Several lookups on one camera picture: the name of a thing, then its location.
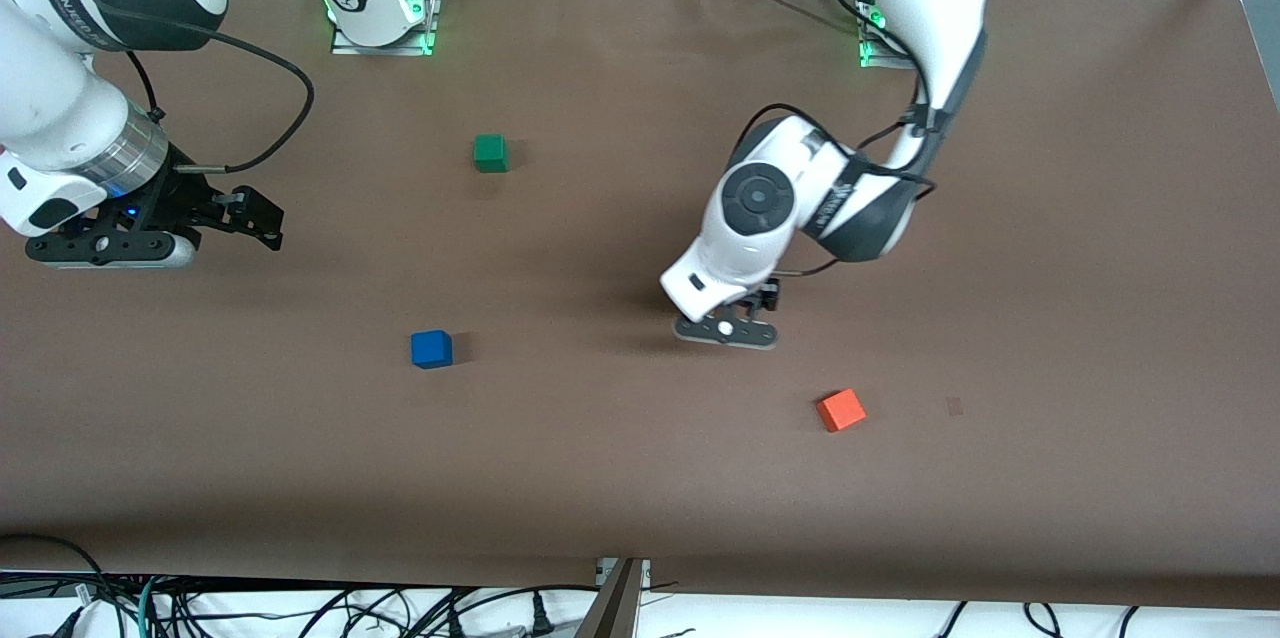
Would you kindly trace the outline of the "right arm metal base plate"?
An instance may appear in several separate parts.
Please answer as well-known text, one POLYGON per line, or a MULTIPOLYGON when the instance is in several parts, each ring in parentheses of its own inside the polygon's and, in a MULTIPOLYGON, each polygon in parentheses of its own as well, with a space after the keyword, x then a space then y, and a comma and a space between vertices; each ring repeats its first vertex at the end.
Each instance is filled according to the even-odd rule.
POLYGON ((347 55, 429 56, 443 0, 323 0, 333 24, 332 51, 347 55))

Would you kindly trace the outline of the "aluminium profile post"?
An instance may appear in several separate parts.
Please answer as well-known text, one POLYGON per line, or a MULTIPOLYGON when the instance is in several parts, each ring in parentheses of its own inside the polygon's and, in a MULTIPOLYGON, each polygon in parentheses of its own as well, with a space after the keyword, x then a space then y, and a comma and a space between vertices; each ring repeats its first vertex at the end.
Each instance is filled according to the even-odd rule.
POLYGON ((600 559, 603 583, 573 638, 635 638, 643 593, 652 584, 648 559, 600 559))

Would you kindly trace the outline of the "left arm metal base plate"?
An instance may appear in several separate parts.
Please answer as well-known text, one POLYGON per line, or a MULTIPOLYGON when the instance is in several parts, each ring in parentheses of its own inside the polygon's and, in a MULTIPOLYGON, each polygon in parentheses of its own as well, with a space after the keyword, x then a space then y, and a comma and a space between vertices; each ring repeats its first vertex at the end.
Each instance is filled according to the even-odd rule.
POLYGON ((855 8, 864 18, 859 27, 861 67, 913 70, 914 64, 906 53, 884 36, 887 22, 876 0, 855 0, 855 8))

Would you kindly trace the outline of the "orange wooden block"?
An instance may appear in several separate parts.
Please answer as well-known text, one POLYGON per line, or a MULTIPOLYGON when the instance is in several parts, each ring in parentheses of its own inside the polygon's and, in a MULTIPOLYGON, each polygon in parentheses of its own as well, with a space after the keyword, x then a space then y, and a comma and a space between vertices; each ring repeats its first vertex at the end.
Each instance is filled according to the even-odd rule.
POLYGON ((867 410, 858 393, 845 388, 815 402, 815 411, 828 433, 838 433, 867 419, 867 410))

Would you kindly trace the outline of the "blue wooden block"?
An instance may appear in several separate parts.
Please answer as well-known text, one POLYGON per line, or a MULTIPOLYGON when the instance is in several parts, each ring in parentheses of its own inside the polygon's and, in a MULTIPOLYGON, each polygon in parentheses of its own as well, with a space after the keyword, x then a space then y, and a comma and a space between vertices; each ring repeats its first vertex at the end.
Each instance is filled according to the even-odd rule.
POLYGON ((447 331, 421 331, 410 336, 410 361, 424 370, 454 365, 453 337, 447 331))

